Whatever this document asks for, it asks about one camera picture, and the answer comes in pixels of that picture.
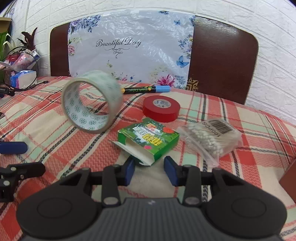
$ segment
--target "headboard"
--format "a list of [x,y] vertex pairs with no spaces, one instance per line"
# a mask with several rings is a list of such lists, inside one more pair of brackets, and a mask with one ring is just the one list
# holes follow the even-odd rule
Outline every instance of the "headboard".
[[[68,28],[50,33],[52,76],[69,76]],[[256,38],[241,29],[196,16],[186,89],[244,104],[258,53]]]

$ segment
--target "green box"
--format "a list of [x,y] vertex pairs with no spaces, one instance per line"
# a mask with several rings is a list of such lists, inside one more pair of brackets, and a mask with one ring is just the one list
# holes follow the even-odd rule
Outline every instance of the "green box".
[[141,165],[151,166],[163,154],[174,148],[178,140],[179,133],[147,117],[141,123],[118,131],[118,142],[125,145],[125,148],[116,144],[124,150],[128,149],[126,151],[138,158]]

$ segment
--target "red plaid fabric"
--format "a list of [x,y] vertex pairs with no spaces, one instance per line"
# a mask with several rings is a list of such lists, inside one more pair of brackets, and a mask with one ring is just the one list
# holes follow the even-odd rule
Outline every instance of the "red plaid fabric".
[[[15,201],[0,204],[0,240],[19,240],[22,232],[15,218],[18,204],[26,197],[82,167],[102,170],[114,163],[122,164],[128,154],[120,151],[110,140],[117,139],[117,130],[144,118],[143,100],[153,94],[124,95],[120,112],[114,124],[105,133],[89,134],[71,125],[63,114],[61,91],[69,77],[44,77],[49,84],[20,92],[14,97],[0,99],[0,135],[6,141],[25,141],[28,151],[22,155],[0,155],[0,166],[40,161],[46,173],[39,178],[20,182]],[[122,87],[135,83],[121,82]],[[84,103],[98,108],[103,101],[90,86],[81,86]],[[296,127],[265,112],[246,107],[215,96],[173,89],[165,95],[181,105],[179,117],[167,125],[177,129],[187,123],[210,118],[222,118],[243,133],[243,146],[222,157],[220,167],[264,189],[283,201],[288,211],[287,222],[281,232],[285,240],[296,240],[296,205],[278,180],[288,167],[296,150]],[[198,153],[183,141],[170,155],[179,164],[192,164],[210,171]],[[128,187],[120,187],[121,198],[173,197],[182,199],[184,189],[173,187],[163,170],[163,160],[149,168],[137,167]],[[203,200],[210,199],[207,187]],[[93,191],[93,199],[100,200],[100,188]]]

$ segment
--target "bag of cotton swabs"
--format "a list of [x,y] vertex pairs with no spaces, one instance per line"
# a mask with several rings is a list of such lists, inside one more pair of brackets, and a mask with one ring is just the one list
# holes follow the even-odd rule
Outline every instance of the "bag of cotton swabs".
[[241,132],[222,119],[187,124],[179,127],[177,132],[212,167],[219,165],[220,157],[242,145]]

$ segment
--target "white brick wall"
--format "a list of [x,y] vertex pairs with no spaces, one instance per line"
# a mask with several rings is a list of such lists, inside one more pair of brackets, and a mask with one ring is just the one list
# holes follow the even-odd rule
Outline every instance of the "white brick wall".
[[296,124],[296,7],[288,0],[17,0],[13,38],[38,27],[40,75],[50,75],[52,28],[105,10],[143,7],[189,11],[252,33],[259,53],[246,105]]

